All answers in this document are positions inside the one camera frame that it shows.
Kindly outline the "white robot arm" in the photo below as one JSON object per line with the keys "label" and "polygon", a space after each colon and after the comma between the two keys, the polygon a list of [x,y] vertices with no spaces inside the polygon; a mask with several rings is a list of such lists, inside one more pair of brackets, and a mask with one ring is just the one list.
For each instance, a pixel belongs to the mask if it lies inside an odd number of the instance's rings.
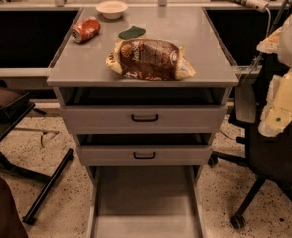
{"label": "white robot arm", "polygon": [[270,81],[258,131],[265,137],[276,137],[292,122],[292,14],[283,26],[257,45],[263,53],[275,53],[289,70]]}

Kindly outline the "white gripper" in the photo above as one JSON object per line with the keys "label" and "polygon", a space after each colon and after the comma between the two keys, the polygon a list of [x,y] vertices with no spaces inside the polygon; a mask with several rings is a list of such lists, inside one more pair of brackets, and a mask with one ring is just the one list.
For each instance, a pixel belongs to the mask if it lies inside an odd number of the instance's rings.
{"label": "white gripper", "polygon": [[[281,27],[276,29],[260,41],[256,48],[263,53],[277,54],[281,30]],[[292,68],[283,76],[273,76],[266,101],[258,132],[265,137],[276,137],[292,122]]]}

